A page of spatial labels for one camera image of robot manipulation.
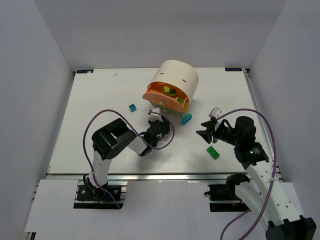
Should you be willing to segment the dark green long lego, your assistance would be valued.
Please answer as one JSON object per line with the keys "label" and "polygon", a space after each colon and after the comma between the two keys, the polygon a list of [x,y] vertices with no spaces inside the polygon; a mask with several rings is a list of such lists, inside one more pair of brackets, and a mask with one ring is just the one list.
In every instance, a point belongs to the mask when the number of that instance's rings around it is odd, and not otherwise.
{"label": "dark green long lego", "polygon": [[214,160],[217,160],[220,157],[220,154],[212,146],[208,147],[206,151]]}

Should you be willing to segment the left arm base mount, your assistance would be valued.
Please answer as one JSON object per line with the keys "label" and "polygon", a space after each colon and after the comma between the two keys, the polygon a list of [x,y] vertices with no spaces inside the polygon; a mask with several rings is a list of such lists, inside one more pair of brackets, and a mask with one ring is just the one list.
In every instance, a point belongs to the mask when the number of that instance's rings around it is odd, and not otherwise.
{"label": "left arm base mount", "polygon": [[120,210],[125,201],[126,189],[120,184],[105,185],[107,193],[100,188],[92,187],[83,180],[78,182],[74,209]]}

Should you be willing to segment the yellow drawer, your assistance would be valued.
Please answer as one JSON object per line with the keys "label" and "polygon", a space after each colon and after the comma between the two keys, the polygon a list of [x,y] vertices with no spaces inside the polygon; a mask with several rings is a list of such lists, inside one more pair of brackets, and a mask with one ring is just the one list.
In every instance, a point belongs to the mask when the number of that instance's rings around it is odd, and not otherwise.
{"label": "yellow drawer", "polygon": [[185,102],[183,105],[184,111],[187,112],[190,108],[190,103],[189,102]]}

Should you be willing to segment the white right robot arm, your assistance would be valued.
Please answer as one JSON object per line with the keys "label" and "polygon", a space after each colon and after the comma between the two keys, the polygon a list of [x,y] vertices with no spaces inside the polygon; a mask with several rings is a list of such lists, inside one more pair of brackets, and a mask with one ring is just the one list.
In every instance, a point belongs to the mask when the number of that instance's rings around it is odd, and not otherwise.
{"label": "white right robot arm", "polygon": [[256,141],[254,120],[240,116],[231,127],[228,121],[212,117],[198,130],[207,143],[218,140],[234,146],[234,154],[245,173],[229,176],[225,190],[241,199],[256,214],[267,240],[311,240],[317,226],[311,217],[293,205],[279,180],[273,175],[273,165],[259,142]]}

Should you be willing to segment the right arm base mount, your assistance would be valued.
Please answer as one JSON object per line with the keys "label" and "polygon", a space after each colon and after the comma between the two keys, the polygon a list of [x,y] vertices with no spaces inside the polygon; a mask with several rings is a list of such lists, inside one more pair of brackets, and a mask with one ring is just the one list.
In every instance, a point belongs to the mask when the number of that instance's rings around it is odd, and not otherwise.
{"label": "right arm base mount", "polygon": [[210,184],[204,196],[210,200],[209,207],[212,213],[245,212],[247,205],[236,196],[235,187],[241,183],[249,183],[250,178],[244,173],[236,173],[227,177],[225,184]]}

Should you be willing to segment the lime square lego front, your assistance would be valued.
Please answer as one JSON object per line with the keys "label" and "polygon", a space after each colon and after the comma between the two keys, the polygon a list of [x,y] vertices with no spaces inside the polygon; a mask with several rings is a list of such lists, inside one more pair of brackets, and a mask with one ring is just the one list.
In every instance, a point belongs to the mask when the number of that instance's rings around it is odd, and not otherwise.
{"label": "lime square lego front", "polygon": [[185,100],[183,98],[175,97],[174,99],[182,106],[185,104]]}

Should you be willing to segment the lime curved lego assembly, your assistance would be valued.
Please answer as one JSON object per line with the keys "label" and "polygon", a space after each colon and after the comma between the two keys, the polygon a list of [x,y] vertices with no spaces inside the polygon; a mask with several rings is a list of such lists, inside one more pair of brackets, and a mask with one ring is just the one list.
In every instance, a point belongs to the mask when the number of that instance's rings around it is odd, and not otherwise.
{"label": "lime curved lego assembly", "polygon": [[177,96],[177,90],[175,88],[169,88],[168,86],[163,87],[162,93],[168,97],[176,97]]}

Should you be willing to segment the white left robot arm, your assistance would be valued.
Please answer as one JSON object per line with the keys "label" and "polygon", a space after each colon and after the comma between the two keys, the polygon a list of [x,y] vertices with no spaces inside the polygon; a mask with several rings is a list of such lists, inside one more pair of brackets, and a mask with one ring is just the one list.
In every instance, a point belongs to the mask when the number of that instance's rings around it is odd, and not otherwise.
{"label": "white left robot arm", "polygon": [[144,157],[157,147],[158,142],[170,133],[170,122],[160,116],[157,120],[149,120],[149,128],[137,136],[127,127],[123,119],[117,118],[111,123],[96,130],[92,135],[93,171],[84,179],[84,185],[96,200],[112,192],[108,187],[108,172],[112,159],[117,157],[125,148],[131,149],[138,156]]}

